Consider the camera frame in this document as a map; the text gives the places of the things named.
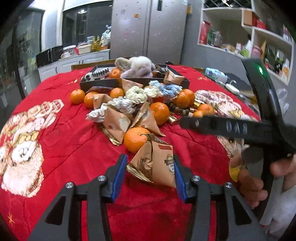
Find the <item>microwave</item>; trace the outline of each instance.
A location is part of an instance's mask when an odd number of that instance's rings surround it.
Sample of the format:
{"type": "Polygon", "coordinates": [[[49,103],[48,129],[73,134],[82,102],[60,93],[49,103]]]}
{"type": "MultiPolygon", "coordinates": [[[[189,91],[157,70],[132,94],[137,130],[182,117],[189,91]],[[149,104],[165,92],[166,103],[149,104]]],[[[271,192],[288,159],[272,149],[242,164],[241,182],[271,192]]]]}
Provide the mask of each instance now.
{"type": "Polygon", "coordinates": [[[56,46],[50,49],[47,49],[40,54],[37,54],[36,60],[37,60],[37,66],[38,68],[50,63],[53,63],[55,61],[58,61],[61,58],[61,55],[63,53],[63,46],[56,46]]]}

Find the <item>human hand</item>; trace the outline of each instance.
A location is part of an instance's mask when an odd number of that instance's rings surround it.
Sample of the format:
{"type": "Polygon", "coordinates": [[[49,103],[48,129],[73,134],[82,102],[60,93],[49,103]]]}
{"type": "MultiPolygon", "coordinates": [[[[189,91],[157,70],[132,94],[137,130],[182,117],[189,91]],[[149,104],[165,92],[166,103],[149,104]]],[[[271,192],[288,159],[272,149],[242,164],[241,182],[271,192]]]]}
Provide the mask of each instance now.
{"type": "MultiPolygon", "coordinates": [[[[242,155],[239,154],[230,160],[229,166],[230,168],[235,168],[242,163],[242,155]]],[[[282,192],[292,188],[296,185],[296,154],[293,158],[284,158],[273,162],[270,165],[270,172],[275,177],[285,176],[282,192]]],[[[259,201],[263,201],[267,198],[267,191],[263,190],[263,181],[253,177],[247,169],[242,169],[237,179],[241,184],[239,192],[251,208],[257,207],[259,201]]]]}

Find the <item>dark box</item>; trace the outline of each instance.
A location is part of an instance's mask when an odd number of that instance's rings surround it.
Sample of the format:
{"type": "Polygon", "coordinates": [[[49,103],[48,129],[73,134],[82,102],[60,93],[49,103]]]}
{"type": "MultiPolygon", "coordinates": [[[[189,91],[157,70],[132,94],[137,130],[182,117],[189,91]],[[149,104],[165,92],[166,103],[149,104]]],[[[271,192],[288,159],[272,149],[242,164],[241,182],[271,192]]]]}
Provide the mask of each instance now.
{"type": "MultiPolygon", "coordinates": [[[[174,74],[181,75],[171,67],[169,67],[166,64],[159,64],[159,66],[163,69],[170,70],[174,74]]],[[[110,68],[109,70],[115,68],[114,64],[101,64],[101,65],[96,65],[90,72],[94,72],[96,69],[104,69],[104,68],[110,68]]],[[[149,82],[152,80],[158,80],[160,83],[163,82],[163,79],[159,78],[126,78],[126,80],[131,80],[134,82],[137,82],[139,84],[148,86],[149,82]]],[[[93,80],[93,81],[86,81],[86,79],[83,77],[80,82],[80,88],[86,92],[88,91],[91,87],[93,86],[104,86],[104,87],[111,87],[111,88],[116,88],[116,87],[121,87],[120,86],[120,79],[106,79],[106,80],[93,80]]],[[[189,83],[190,81],[187,78],[184,78],[180,86],[182,86],[183,89],[188,89],[189,88],[189,83]]]]}

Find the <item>stainless steel refrigerator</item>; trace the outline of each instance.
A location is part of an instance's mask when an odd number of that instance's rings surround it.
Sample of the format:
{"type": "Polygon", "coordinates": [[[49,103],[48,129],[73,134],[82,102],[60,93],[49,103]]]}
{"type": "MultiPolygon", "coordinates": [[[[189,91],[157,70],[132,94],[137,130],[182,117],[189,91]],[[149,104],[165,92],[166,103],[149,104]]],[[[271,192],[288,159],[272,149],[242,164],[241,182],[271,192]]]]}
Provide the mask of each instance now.
{"type": "Polygon", "coordinates": [[[115,0],[110,58],[147,56],[180,63],[187,0],[115,0]]]}

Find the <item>paper-wrapped snack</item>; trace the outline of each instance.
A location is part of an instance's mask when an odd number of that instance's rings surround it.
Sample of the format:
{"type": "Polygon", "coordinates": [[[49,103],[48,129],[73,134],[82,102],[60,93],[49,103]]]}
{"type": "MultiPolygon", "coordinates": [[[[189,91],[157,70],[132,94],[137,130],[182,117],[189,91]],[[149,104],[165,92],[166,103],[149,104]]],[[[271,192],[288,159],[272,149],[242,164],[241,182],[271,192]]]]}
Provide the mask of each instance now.
{"type": "Polygon", "coordinates": [[[94,110],[101,108],[103,103],[108,103],[111,101],[112,98],[107,94],[94,94],[93,101],[94,101],[94,110]]]}
{"type": "Polygon", "coordinates": [[[105,135],[114,145],[120,145],[127,132],[131,120],[123,113],[118,112],[113,106],[108,106],[102,128],[105,135]]]}
{"type": "Polygon", "coordinates": [[[143,127],[143,128],[146,128],[151,133],[154,133],[154,134],[162,136],[162,137],[165,136],[165,134],[163,134],[160,131],[160,129],[156,123],[156,120],[149,108],[148,102],[143,103],[143,105],[139,109],[130,128],[132,128],[132,127],[143,127]]]}
{"type": "Polygon", "coordinates": [[[145,136],[146,143],[126,166],[126,170],[143,181],[175,188],[173,146],[154,134],[145,136]]]}
{"type": "Polygon", "coordinates": [[[176,75],[173,72],[168,70],[165,74],[165,78],[163,79],[163,83],[165,85],[171,85],[171,84],[180,85],[184,80],[184,78],[185,78],[184,76],[176,75]]]}
{"type": "Polygon", "coordinates": [[[126,93],[133,86],[138,86],[139,88],[143,88],[143,85],[136,83],[134,81],[131,81],[131,80],[126,80],[126,79],[122,79],[121,84],[122,84],[122,89],[123,89],[124,93],[126,93]]]}

